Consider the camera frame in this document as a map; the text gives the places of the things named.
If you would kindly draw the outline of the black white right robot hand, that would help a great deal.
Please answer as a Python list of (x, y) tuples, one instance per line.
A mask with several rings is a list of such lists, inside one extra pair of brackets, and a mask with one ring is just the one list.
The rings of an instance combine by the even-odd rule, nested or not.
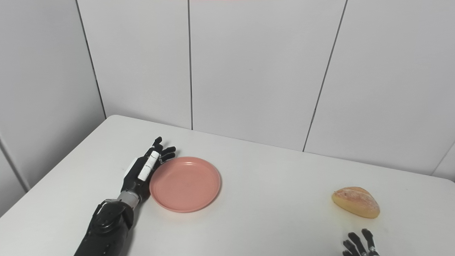
[(370, 230), (363, 228), (361, 233), (366, 240), (366, 246), (363, 245), (361, 238), (355, 232), (348, 233), (348, 239), (343, 241), (345, 250), (343, 256), (379, 256), (374, 243), (373, 234)]

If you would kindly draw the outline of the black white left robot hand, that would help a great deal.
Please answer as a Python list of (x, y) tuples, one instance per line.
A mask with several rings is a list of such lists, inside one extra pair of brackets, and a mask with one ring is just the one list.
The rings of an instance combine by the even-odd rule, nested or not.
[(152, 175), (165, 162), (176, 157), (176, 147), (164, 148), (158, 137), (146, 153), (135, 159), (124, 175), (121, 193), (133, 193), (138, 202), (148, 198)]

